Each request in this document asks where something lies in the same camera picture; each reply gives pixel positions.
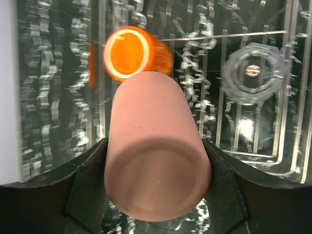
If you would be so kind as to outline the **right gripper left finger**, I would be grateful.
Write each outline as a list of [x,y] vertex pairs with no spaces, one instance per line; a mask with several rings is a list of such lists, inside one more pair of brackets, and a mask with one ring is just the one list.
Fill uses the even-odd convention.
[[98,234],[108,139],[27,182],[0,187],[2,234]]

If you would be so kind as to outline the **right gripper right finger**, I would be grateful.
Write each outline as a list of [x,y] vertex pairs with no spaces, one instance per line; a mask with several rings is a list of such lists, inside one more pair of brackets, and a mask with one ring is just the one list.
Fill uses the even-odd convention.
[[312,185],[278,178],[203,141],[212,168],[209,234],[310,234]]

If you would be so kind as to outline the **pink plastic cup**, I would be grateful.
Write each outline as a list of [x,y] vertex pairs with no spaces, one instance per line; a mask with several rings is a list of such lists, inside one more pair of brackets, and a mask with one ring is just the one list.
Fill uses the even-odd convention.
[[165,221],[205,196],[211,165],[180,86],[141,72],[117,89],[112,105],[105,190],[123,213]]

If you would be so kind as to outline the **clear faceted glass tumbler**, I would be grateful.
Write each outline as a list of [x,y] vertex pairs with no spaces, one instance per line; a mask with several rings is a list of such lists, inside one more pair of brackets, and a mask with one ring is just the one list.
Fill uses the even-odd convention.
[[238,104],[258,104],[281,89],[286,71],[279,48],[252,42],[229,55],[222,69],[221,88]]

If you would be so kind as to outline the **orange cup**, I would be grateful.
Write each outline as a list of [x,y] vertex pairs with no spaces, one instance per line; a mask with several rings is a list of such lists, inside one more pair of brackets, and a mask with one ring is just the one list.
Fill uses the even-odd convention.
[[169,46],[136,26],[115,30],[106,40],[102,59],[107,73],[120,82],[143,71],[169,76],[173,68]]

